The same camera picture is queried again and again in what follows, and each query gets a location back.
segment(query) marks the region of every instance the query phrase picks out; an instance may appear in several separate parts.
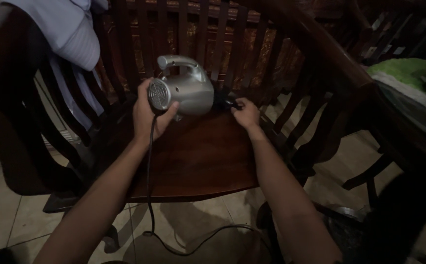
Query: green fabric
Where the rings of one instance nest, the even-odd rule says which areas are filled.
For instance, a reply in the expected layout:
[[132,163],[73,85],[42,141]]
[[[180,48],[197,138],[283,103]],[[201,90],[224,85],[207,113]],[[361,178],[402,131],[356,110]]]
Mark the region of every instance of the green fabric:
[[374,64],[367,69],[370,76],[378,71],[392,75],[398,81],[425,93],[420,76],[426,77],[426,60],[417,58],[390,59]]

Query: left hand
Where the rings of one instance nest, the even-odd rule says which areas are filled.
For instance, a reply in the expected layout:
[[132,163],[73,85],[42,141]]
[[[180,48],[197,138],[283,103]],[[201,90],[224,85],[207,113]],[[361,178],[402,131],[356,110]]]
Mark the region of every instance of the left hand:
[[[153,78],[146,79],[138,86],[138,100],[133,106],[133,125],[135,127],[136,142],[145,145],[150,142],[151,125],[153,122],[154,113],[151,111],[150,103],[148,102],[148,86]],[[179,102],[174,102],[162,116],[157,117],[154,127],[153,141],[159,138],[167,126],[174,118],[179,109]]]

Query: vacuum handle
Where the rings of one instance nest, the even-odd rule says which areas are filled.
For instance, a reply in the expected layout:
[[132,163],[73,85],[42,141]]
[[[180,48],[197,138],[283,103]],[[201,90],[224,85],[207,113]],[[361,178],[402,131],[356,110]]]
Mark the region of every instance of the vacuum handle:
[[157,58],[157,64],[160,69],[166,69],[172,66],[187,66],[189,68],[195,69],[198,67],[198,64],[193,59],[181,56],[181,55],[165,55],[159,56]]

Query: vacuum motor vent grille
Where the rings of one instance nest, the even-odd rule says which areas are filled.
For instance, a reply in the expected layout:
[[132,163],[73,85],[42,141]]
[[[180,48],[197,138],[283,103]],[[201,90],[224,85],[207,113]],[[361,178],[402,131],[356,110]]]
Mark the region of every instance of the vacuum motor vent grille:
[[148,98],[154,108],[163,110],[168,106],[168,89],[163,84],[152,82],[148,91]]

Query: power cord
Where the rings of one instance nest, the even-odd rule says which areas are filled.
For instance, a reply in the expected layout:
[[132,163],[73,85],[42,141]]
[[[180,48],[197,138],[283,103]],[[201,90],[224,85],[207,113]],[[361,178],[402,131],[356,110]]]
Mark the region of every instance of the power cord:
[[[174,250],[168,248],[164,242],[162,241],[162,239],[154,232],[154,212],[153,212],[153,208],[151,206],[151,190],[150,190],[150,166],[151,166],[151,151],[152,151],[152,144],[153,144],[153,135],[154,135],[154,127],[156,126],[156,119],[160,114],[156,114],[153,117],[153,122],[151,123],[151,134],[150,134],[150,145],[149,145],[149,149],[148,149],[148,164],[147,164],[147,169],[146,169],[146,197],[147,197],[147,202],[148,202],[148,209],[150,211],[150,215],[151,215],[151,231],[144,231],[143,235],[144,236],[154,236],[156,237],[159,242],[161,242],[162,246],[169,251],[170,253],[174,254],[174,255],[178,255],[178,256],[189,256],[192,255],[193,253],[195,253],[205,242],[207,242],[208,240],[210,240],[210,238],[214,237],[219,231],[222,231],[223,229],[226,228],[244,228],[244,229],[248,229],[251,231],[255,231],[258,232],[257,230],[253,229],[250,226],[247,225],[225,225],[222,226],[218,229],[216,229],[209,237],[207,237],[205,240],[203,240],[200,245],[198,245],[198,247],[196,247],[192,252],[190,253],[179,253],[179,252],[175,252]],[[262,241],[262,243],[264,243],[265,247],[267,248],[267,250],[269,251],[269,254],[272,255],[272,250],[270,249],[270,247],[267,245],[267,243],[265,243],[265,240],[260,237],[260,240]]]

